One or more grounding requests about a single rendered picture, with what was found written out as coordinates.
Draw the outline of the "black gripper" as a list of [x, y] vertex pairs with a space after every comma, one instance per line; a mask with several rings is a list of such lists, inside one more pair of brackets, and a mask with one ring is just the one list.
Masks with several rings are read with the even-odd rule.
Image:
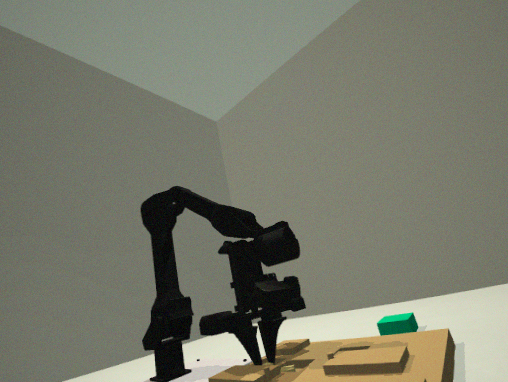
[[[249, 303], [248, 290], [250, 277], [258, 275], [259, 281], [268, 280], [268, 273], [263, 274], [263, 269], [255, 269], [232, 275], [233, 282], [230, 283], [234, 288], [237, 305], [234, 306], [235, 313], [224, 311], [208, 316], [201, 317], [199, 322], [200, 335], [216, 336], [228, 332], [234, 334], [248, 353], [253, 364], [263, 365], [262, 358], [257, 341], [257, 329], [259, 326], [264, 350], [269, 363], [275, 363], [276, 339], [279, 326], [286, 317], [282, 313], [287, 310], [292, 312], [305, 309], [305, 303], [302, 296], [291, 299], [292, 307], [289, 309], [278, 309], [275, 312], [265, 312], [259, 305], [251, 306]], [[251, 313], [247, 313], [251, 310]], [[254, 319], [260, 318], [258, 325], [252, 325]]]

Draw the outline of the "green rectangular block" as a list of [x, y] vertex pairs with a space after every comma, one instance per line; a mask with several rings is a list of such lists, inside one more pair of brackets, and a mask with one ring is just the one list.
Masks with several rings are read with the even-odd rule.
[[419, 327], [416, 321], [413, 313], [390, 315], [377, 322], [378, 331], [380, 335], [416, 332]]

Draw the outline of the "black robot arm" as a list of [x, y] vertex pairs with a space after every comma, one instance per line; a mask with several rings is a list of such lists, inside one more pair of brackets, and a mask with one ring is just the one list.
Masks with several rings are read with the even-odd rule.
[[[184, 297], [179, 290], [172, 236], [177, 216], [184, 208], [206, 218], [223, 236], [254, 238], [249, 242], [224, 241], [219, 249], [218, 254], [228, 255], [232, 275], [262, 269], [261, 263], [271, 267], [300, 257], [298, 239], [288, 222], [263, 228], [252, 212], [218, 204], [180, 186], [145, 200], [141, 215], [151, 236], [157, 297], [142, 343], [144, 351], [154, 350], [157, 376], [150, 378], [152, 382], [168, 382], [191, 373], [191, 369], [185, 369], [182, 341], [190, 339], [194, 314], [190, 297]], [[259, 305], [265, 312], [291, 308], [291, 299], [300, 297], [298, 277], [284, 277], [284, 281], [278, 281], [275, 273], [269, 273], [268, 277], [261, 281], [258, 275], [250, 277], [251, 306]]]

